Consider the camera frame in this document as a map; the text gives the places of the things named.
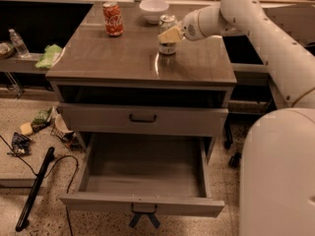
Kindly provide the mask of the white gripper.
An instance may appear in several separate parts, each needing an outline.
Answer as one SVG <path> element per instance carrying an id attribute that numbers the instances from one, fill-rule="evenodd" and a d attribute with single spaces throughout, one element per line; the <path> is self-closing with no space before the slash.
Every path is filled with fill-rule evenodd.
<path id="1" fill-rule="evenodd" d="M 201 38 L 199 30 L 199 11 L 187 14 L 180 22 L 179 27 L 172 27 L 160 33 L 157 39 L 162 44 L 179 42 L 184 36 L 186 39 L 195 41 Z"/>

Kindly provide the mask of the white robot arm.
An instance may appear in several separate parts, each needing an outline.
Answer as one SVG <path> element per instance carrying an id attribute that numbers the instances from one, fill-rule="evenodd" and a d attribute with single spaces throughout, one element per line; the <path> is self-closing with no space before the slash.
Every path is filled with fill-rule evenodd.
<path id="1" fill-rule="evenodd" d="M 250 128 L 240 160 L 239 236 L 315 236 L 315 56 L 259 0 L 220 0 L 187 14 L 161 43 L 244 33 L 286 106 Z"/>

